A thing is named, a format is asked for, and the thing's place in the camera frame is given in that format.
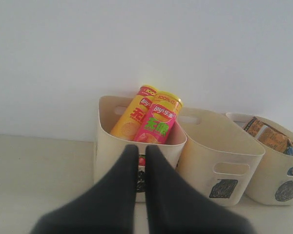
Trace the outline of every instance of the potato chip can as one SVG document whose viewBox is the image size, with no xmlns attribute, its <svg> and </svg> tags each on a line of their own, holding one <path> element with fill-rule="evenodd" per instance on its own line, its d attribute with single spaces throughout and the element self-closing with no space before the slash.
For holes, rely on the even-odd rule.
<svg viewBox="0 0 293 234">
<path fill-rule="evenodd" d="M 182 105 L 174 94 L 159 91 L 134 141 L 165 144 Z"/>
<path fill-rule="evenodd" d="M 156 93 L 157 90 L 150 85 L 141 86 L 138 94 L 126 108 L 110 134 L 132 141 L 151 107 Z"/>
</svg>

